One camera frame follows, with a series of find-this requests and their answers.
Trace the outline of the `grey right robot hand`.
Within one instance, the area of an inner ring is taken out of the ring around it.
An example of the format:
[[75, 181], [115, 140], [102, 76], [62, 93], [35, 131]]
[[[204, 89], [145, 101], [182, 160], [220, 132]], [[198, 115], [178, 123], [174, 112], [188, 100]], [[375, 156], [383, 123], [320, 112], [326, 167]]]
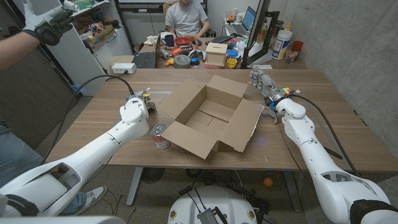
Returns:
[[258, 66], [252, 68], [249, 77], [251, 81], [248, 84], [257, 88], [264, 98], [268, 99], [274, 105], [285, 98], [276, 82]]

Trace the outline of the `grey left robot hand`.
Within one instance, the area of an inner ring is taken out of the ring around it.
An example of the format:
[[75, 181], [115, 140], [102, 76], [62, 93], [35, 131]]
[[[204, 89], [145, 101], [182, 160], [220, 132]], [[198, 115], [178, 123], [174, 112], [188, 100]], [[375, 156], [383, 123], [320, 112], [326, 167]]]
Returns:
[[142, 90], [142, 91], [135, 91], [133, 95], [128, 95], [126, 97], [126, 101], [130, 100], [133, 97], [138, 97], [138, 98], [142, 99], [146, 105], [148, 113], [151, 114], [157, 108], [156, 108], [155, 103], [151, 100], [150, 94], [147, 93], [148, 90], [149, 90], [149, 88], [147, 88], [146, 90]]

